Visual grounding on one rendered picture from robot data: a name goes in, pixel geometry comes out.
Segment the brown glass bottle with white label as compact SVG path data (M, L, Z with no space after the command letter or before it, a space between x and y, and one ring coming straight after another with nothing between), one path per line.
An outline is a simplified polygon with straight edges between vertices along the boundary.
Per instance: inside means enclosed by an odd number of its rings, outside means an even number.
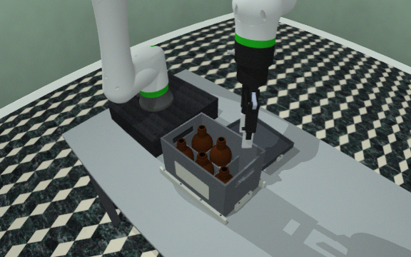
M195 162L203 167L205 170L207 170L209 173L214 175L214 166L212 164L211 161L208 160L208 155L206 154L206 152L201 151L198 153L198 155L196 156L197 160L195 160Z

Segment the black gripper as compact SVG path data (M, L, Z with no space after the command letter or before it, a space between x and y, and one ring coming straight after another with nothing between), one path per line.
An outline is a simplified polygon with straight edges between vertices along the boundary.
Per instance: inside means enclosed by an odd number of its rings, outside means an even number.
M260 102L258 102L260 89L258 88L266 84L268 79L268 68L248 69L237 65L237 80L242 84L240 105L242 108L240 116L240 132L243 132L242 148L252 148L253 134L256 132L258 112L260 108Z

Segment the grey divided crate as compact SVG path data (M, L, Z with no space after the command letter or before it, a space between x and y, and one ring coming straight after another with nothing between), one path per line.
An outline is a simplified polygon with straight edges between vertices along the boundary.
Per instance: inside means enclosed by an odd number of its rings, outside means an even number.
M226 145L231 149L232 161L227 167L233 178L226 184L215 177L219 173L220 167L213 162L214 175L195 162L198 152L192 148L191 142L198 133L200 125L206 127L206 133L213 139L213 146L216 145L218 137L222 136L226 140ZM190 127L193 127L193 131L183 138L186 140L186 145L193 151L194 161L179 151L176 148L177 142L173 143L173 139L171 139L163 155L165 169L194 194L226 217L234 210L239 200L249 191L254 191L258 187L266 150L254 143L252 148L242 148L243 137L211 117L198 119L188 124L174 138Z

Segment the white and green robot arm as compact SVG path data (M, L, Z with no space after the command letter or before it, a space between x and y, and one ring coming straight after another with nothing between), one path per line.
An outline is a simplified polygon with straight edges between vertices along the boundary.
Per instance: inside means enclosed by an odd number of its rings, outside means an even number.
M297 0L233 0L237 64L266 69L273 64L280 17ZM92 0L101 50L102 88L106 98L122 104L134 96L145 111L161 111L173 103L168 87L164 51L144 46L131 54L128 35L128 0ZM133 60L132 60L133 59ZM132 64L133 62L133 64ZM141 93L140 93L141 92ZM170 98L169 98L170 97Z

